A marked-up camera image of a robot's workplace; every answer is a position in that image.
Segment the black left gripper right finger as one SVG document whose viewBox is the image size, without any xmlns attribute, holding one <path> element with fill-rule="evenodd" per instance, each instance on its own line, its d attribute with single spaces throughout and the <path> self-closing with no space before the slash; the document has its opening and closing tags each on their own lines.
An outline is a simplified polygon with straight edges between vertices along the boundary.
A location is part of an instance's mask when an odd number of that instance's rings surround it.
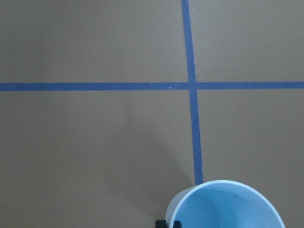
<svg viewBox="0 0 304 228">
<path fill-rule="evenodd" d="M 181 228 L 181 222 L 180 221 L 174 221 L 173 228 Z"/>
</svg>

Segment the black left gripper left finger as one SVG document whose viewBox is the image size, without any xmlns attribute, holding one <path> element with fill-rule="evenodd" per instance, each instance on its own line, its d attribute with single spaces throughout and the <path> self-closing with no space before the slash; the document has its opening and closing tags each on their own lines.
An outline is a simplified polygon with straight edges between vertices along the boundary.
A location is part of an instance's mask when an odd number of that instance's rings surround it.
<svg viewBox="0 0 304 228">
<path fill-rule="evenodd" d="M 155 228 L 166 228 L 166 220 L 155 221 Z"/>
</svg>

